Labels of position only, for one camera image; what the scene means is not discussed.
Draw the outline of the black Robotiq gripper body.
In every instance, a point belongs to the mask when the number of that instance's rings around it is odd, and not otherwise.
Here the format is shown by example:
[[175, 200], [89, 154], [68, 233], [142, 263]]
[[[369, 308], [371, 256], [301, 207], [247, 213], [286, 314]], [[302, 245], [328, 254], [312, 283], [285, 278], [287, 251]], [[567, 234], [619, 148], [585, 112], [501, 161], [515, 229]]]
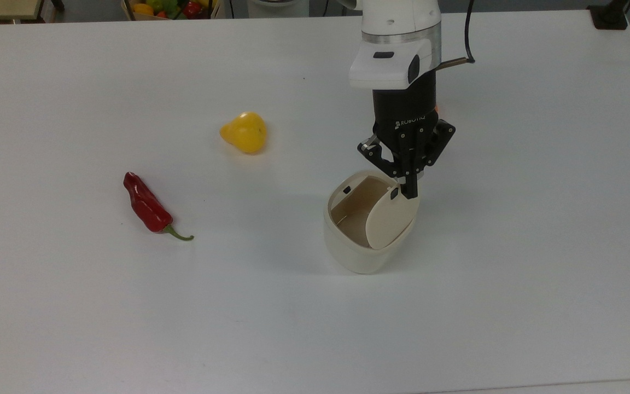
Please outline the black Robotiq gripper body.
[[423, 74], [404, 90], [373, 90], [375, 122], [372, 135], [390, 149], [402, 153], [403, 164], [409, 164], [410, 145], [414, 145], [419, 127], [435, 127], [436, 75]]

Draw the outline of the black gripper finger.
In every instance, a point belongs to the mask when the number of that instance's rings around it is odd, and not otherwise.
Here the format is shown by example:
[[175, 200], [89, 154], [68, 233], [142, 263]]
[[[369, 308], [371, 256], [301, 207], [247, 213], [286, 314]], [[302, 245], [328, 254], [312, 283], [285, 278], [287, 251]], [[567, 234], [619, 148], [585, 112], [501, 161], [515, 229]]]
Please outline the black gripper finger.
[[[383, 148], [390, 151], [392, 159], [383, 157]], [[357, 152], [389, 178], [402, 179], [407, 176], [407, 170], [403, 169], [402, 153], [387, 147], [376, 135], [360, 142]]]
[[435, 127], [419, 127], [415, 133], [414, 145], [410, 145], [409, 170], [406, 172], [405, 197], [418, 197], [418, 178], [426, 167], [432, 166], [439, 159], [448, 142], [455, 134], [453, 125], [438, 120]]

